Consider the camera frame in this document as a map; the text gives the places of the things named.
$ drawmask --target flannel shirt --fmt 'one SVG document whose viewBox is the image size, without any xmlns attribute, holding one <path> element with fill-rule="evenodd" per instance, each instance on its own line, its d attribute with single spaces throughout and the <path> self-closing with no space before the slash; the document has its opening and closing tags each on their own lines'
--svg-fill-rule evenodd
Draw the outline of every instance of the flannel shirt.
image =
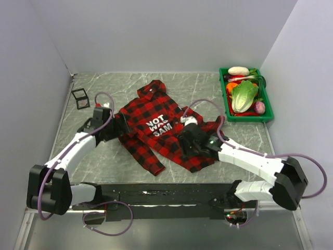
<svg viewBox="0 0 333 250">
<path fill-rule="evenodd" d="M 180 118 L 187 107 L 180 108 L 167 95 L 164 83 L 153 80 L 137 94 L 139 97 L 120 109 L 133 132 L 119 137 L 119 140 L 144 169 L 154 176 L 165 169 L 151 148 L 190 172 L 197 172 L 215 162 L 215 159 L 203 156 L 183 156 L 177 136 L 184 127 Z M 187 116 L 194 116 L 198 126 L 208 134 L 216 132 L 221 122 L 221 116 L 216 121 L 204 122 L 203 117 L 192 109 Z"/>
</svg>

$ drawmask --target marble surface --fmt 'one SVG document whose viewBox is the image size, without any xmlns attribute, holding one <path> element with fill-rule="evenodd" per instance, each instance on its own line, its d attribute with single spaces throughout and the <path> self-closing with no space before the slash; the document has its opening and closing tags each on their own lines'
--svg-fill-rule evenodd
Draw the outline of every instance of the marble surface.
<svg viewBox="0 0 333 250">
<path fill-rule="evenodd" d="M 208 98 L 224 109 L 219 74 L 215 73 L 79 73 L 74 76 L 73 89 L 85 88 L 91 101 L 90 108 L 77 110 L 75 99 L 70 96 L 61 124 L 53 156 L 56 156 L 73 138 L 76 130 L 93 114 L 94 97 L 105 91 L 114 98 L 116 111 L 137 97 L 137 90 L 159 79 L 165 83 L 167 93 L 181 107 L 199 98 Z M 100 103 L 108 102 L 100 96 Z M 205 121 L 215 120 L 218 111 L 209 103 L 193 108 Z M 262 123 L 225 122 L 222 127 L 226 136 L 236 142 L 259 151 L 271 153 Z M 224 162 L 216 162 L 196 173 L 156 153 L 166 169 L 157 177 L 144 170 L 131 154 L 115 139 L 101 142 L 79 164 L 71 177 L 73 183 L 82 181 L 96 183 L 231 183 L 234 180 L 260 180 L 256 175 Z"/>
</svg>

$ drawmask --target white wall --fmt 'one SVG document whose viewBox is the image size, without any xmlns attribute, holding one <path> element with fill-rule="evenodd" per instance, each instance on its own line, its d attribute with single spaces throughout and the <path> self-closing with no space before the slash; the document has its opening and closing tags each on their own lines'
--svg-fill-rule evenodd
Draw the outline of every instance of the white wall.
<svg viewBox="0 0 333 250">
<path fill-rule="evenodd" d="M 70 75 L 28 0 L 0 2 L 0 249 L 21 227 L 30 168 L 47 161 Z"/>
<path fill-rule="evenodd" d="M 297 0 L 31 0 L 70 72 L 260 67 Z"/>
<path fill-rule="evenodd" d="M 298 0 L 261 72 L 276 119 L 270 134 L 276 153 L 299 152 L 326 169 L 326 191 L 302 200 L 303 215 L 315 249 L 333 249 L 333 1 Z M 304 162 L 307 194 L 320 188 L 322 176 Z"/>
</svg>

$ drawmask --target green basket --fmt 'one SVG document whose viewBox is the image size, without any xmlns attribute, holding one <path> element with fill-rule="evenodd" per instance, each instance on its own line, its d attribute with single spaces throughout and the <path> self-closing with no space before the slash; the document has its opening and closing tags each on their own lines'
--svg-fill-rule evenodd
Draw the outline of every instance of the green basket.
<svg viewBox="0 0 333 250">
<path fill-rule="evenodd" d="M 263 103 L 266 106 L 266 112 L 261 116 L 232 116 L 229 112 L 229 105 L 227 100 L 227 93 L 225 90 L 226 85 L 228 84 L 227 81 L 223 81 L 223 75 L 228 73 L 229 68 L 220 68 L 220 82 L 222 87 L 222 93 L 223 93 L 223 100 L 225 105 L 225 112 L 227 116 L 228 121 L 242 121 L 242 122 L 267 122 L 274 119 L 273 110 L 270 104 L 270 100 L 268 98 L 266 89 L 263 87 L 261 90 L 261 95 L 259 98 L 263 98 Z"/>
</svg>

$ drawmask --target small black stand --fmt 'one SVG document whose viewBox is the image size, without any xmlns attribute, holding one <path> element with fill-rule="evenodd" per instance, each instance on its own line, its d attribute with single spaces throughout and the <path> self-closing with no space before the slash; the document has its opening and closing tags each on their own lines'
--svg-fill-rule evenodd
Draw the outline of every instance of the small black stand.
<svg viewBox="0 0 333 250">
<path fill-rule="evenodd" d="M 83 91 L 84 96 L 80 96 L 80 97 L 75 96 L 75 93 L 79 92 L 79 91 Z M 90 107 L 89 97 L 88 97 L 86 91 L 84 90 L 84 88 L 77 89 L 77 90 L 72 90 L 72 94 L 75 98 L 77 109 L 83 109 L 83 108 L 89 108 Z"/>
</svg>

